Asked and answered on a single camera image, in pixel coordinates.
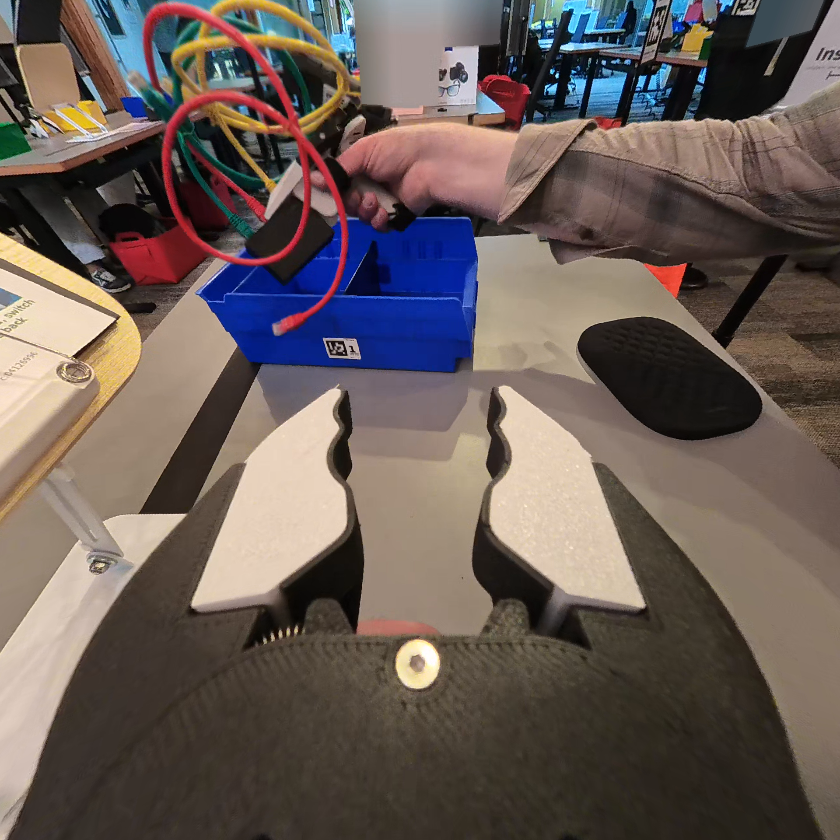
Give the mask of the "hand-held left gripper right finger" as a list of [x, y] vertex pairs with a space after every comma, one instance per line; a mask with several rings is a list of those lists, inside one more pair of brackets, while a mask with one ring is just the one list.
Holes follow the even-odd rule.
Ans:
[[647, 604], [591, 454], [508, 385], [490, 393], [489, 475], [472, 570], [494, 606], [560, 634], [573, 612], [639, 618]]

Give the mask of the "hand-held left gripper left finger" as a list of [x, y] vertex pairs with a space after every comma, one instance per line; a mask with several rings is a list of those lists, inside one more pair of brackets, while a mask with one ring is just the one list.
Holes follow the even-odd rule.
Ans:
[[352, 431], [350, 395], [333, 387], [247, 457], [193, 594], [196, 613], [255, 607], [288, 630], [325, 598], [356, 627], [364, 549], [348, 483]]

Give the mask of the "blue plastic bin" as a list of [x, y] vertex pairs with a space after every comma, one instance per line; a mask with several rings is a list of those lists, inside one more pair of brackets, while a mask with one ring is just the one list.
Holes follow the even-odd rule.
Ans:
[[323, 310], [283, 336], [272, 325], [318, 302], [340, 257], [340, 228], [283, 286], [265, 267], [226, 265], [197, 295], [257, 364], [453, 372], [472, 357], [478, 255], [467, 217], [420, 217], [402, 233], [349, 221], [341, 285]]

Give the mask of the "black elbow rest pad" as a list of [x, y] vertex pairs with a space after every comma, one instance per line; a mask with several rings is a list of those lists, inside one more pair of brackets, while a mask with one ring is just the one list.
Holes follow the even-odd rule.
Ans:
[[751, 382], [675, 324], [635, 317], [600, 322], [576, 345], [584, 367], [640, 424], [700, 441], [740, 433], [763, 412]]

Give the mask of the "person's right forearm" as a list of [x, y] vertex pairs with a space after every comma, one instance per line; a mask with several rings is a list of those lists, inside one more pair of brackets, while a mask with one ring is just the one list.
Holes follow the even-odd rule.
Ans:
[[730, 122], [529, 125], [498, 223], [588, 256], [673, 266], [779, 256], [839, 239], [839, 86]]

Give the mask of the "white printed box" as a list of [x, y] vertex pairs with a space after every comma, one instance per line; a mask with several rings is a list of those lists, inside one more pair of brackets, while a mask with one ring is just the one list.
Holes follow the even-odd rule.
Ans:
[[437, 72], [437, 105], [458, 108], [476, 105], [478, 92], [477, 45], [444, 49]]

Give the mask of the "red fabric bag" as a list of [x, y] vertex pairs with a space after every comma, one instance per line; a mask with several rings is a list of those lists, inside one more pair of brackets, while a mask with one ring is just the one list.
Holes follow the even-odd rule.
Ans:
[[119, 233], [110, 244], [112, 254], [139, 287], [177, 284], [209, 257], [174, 218], [165, 217], [162, 223], [161, 234]]
[[478, 89], [504, 111], [506, 129], [520, 130], [531, 96], [527, 84], [508, 76], [488, 75], [478, 82]]

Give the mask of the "small yellow bin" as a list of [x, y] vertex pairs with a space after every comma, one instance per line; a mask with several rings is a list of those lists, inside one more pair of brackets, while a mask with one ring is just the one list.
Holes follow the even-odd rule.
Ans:
[[40, 114], [50, 129], [66, 135], [97, 136], [110, 131], [103, 112], [94, 101], [60, 102]]

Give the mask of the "wooden board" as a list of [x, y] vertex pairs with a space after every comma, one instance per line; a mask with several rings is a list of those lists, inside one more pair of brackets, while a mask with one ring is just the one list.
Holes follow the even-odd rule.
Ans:
[[69, 454], [114, 397], [120, 393], [139, 365], [142, 342], [132, 317], [107, 292], [5, 234], [1, 235], [1, 242], [3, 262], [14, 268], [26, 270], [39, 280], [44, 280], [72, 296], [83, 298], [90, 304], [108, 309], [118, 316], [117, 321], [104, 334], [91, 342], [79, 354], [79, 359], [89, 364], [98, 378], [100, 384], [98, 395], [78, 420], [56, 439], [54, 445], [2, 498], [1, 519], [4, 520], [35, 491], [54, 468], [61, 465], [63, 458]]

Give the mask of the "laminated instruction sheet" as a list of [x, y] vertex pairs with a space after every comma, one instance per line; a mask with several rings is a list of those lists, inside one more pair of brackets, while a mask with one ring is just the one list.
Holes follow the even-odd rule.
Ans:
[[79, 352], [117, 316], [1, 269], [1, 494], [5, 498], [99, 393]]

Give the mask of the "orange bag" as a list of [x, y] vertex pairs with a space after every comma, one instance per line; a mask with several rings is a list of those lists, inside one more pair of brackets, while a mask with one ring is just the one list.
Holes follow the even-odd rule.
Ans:
[[688, 264], [679, 264], [676, 266], [644, 264], [644, 266], [674, 299], [679, 297]]

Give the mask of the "printed marker sign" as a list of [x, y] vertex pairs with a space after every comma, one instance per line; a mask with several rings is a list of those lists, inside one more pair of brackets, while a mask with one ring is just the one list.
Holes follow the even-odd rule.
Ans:
[[669, 36], [672, 27], [672, 1], [654, 1], [653, 10], [648, 22], [639, 66], [654, 64], [657, 61], [659, 48], [664, 38]]

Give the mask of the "white banner sign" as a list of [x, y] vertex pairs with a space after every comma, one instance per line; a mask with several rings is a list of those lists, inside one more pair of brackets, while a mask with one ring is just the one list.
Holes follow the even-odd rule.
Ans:
[[789, 90], [783, 108], [803, 103], [839, 81], [839, 2], [835, 1], [816, 32]]

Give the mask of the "metal support bracket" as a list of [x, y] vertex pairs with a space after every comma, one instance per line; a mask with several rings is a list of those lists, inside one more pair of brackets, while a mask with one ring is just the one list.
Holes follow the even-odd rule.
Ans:
[[104, 520], [81, 493], [71, 471], [58, 465], [43, 479], [39, 491], [53, 512], [77, 538], [91, 574], [105, 574], [126, 564], [123, 552]]

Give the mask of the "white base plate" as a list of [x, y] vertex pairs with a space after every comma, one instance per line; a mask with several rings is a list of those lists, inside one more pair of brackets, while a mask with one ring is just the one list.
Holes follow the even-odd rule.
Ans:
[[111, 606], [183, 514], [123, 515], [106, 525], [124, 560], [89, 571], [76, 544], [1, 653], [1, 838], [23, 806], [47, 734], [81, 655]]

